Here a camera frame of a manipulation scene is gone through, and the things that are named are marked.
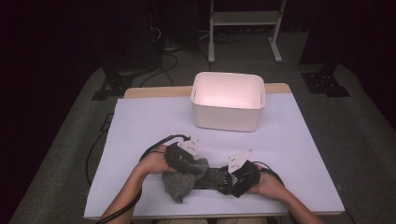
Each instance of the wooden table edge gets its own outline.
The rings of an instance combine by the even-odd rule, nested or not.
[[[291,93],[291,89],[286,83],[266,83],[264,88],[265,93]],[[190,96],[191,90],[192,86],[130,88],[125,92],[123,98]]]

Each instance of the person's left hand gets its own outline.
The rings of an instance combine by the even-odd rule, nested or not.
[[[152,150],[136,167],[146,174],[161,174],[163,172],[176,172],[165,159],[166,146],[161,145]]]

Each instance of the forearm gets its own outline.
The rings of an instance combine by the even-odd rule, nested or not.
[[[147,174],[141,171],[138,166],[136,166],[131,174],[129,175],[128,179],[126,180],[125,184],[123,185],[122,189],[120,190],[119,194],[107,208],[107,210],[103,213],[102,218],[107,217],[125,205],[130,203],[138,194],[139,190],[142,187],[143,181],[146,178]],[[134,207],[129,209],[127,212],[123,213],[119,217],[114,218],[108,223],[130,223],[131,217],[134,212]]]
[[[282,197],[280,201],[289,210],[291,215],[298,221],[298,223],[323,223],[323,221],[315,216],[297,197],[295,197],[288,190],[286,190],[284,197]]]

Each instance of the white plastic bin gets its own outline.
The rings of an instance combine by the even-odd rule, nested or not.
[[[199,73],[191,92],[195,125],[201,128],[252,132],[265,106],[261,77],[236,73]]]

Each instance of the gray carpet floor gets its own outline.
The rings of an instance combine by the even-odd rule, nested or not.
[[[307,33],[279,34],[277,45],[283,63],[275,63],[266,40],[269,35],[245,35],[233,44],[217,44],[216,62],[210,64],[211,70],[254,74],[266,83],[289,84],[347,211],[357,223],[396,223],[396,132],[361,88],[357,77],[342,65],[336,68],[334,76],[350,97],[332,98],[309,92],[301,73],[317,71],[319,66],[298,65]],[[205,41],[201,48],[206,54]],[[199,51],[172,54],[177,57],[177,66],[168,73],[175,86],[192,85],[197,73],[209,69]],[[174,62],[174,58],[163,57],[163,68],[171,67]],[[133,87],[138,87],[148,76],[137,77]],[[11,223],[92,223],[83,219],[89,190],[85,161],[101,134],[106,115],[114,112],[118,99],[92,101],[104,79],[99,69],[81,90]],[[169,85],[164,75],[158,75],[144,86]],[[106,135],[93,149],[90,179],[94,177],[105,142]],[[322,218],[327,223],[352,223],[347,213]],[[290,221],[283,217],[282,223]]]

